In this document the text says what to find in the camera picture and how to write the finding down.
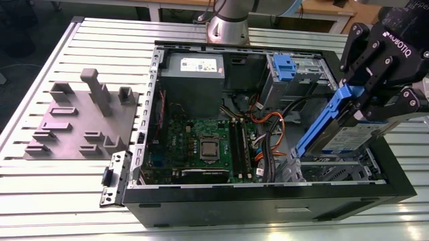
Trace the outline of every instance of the table leg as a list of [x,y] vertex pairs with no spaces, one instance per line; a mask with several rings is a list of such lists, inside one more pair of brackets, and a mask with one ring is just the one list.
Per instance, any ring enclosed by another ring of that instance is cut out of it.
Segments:
[[149,20],[160,22],[160,5],[156,3],[147,3]]
[[61,2],[50,1],[50,3],[52,3],[52,7],[53,7],[54,11],[58,12],[62,9]]
[[135,12],[140,21],[149,21],[148,8],[135,7]]
[[340,34],[343,28],[346,27],[346,24],[348,22],[350,17],[348,16],[338,16],[336,21],[332,24],[332,27],[330,28],[328,33],[330,34]]

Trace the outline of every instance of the hard drive label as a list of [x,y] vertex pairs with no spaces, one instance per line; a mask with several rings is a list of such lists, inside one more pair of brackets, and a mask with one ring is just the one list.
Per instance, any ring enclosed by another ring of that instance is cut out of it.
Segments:
[[358,123],[354,127],[342,127],[335,137],[323,147],[324,154],[343,154],[356,150],[371,137],[374,130],[385,123]]

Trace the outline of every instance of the open computer tower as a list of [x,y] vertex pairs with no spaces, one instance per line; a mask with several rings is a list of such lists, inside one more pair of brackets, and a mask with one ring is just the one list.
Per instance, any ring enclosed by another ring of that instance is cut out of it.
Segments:
[[354,158],[291,159],[327,97],[284,117],[274,166],[258,157],[272,120],[250,115],[328,96],[334,52],[155,42],[148,76],[135,149],[112,156],[101,207],[125,206],[144,226],[282,223],[339,220],[415,195],[383,138]]

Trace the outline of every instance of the motherboard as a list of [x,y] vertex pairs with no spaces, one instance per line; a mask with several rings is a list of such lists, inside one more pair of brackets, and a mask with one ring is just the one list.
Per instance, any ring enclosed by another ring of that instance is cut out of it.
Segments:
[[256,182],[251,139],[243,119],[171,119],[164,148],[152,148],[144,180],[153,184]]

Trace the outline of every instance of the workbench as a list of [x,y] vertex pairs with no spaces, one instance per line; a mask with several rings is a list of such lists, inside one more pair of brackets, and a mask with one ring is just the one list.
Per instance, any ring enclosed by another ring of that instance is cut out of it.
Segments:
[[[85,19],[72,22],[0,136],[0,237],[105,240],[427,240],[427,118],[402,123],[385,136],[418,195],[342,220],[201,227],[144,228],[125,208],[100,209],[108,160],[26,161],[24,148],[52,100],[53,81],[88,90],[78,75],[96,68],[108,90],[145,94],[155,40],[205,41],[201,25]],[[324,49],[340,57],[346,36],[250,29],[259,46]],[[140,123],[141,107],[135,116]]]
[[[60,10],[58,5],[53,1],[50,2],[53,4],[54,9]],[[60,0],[56,2],[103,4],[148,8],[149,19],[152,22],[160,22],[161,9],[205,11],[205,7],[208,4],[208,0]],[[348,3],[346,3],[343,8],[339,8],[332,5],[332,2],[304,0],[302,5],[303,14],[300,15],[300,9],[298,9],[298,11],[288,17],[332,21],[334,23],[328,31],[328,33],[331,34],[340,34],[350,18],[355,15],[355,11]]]

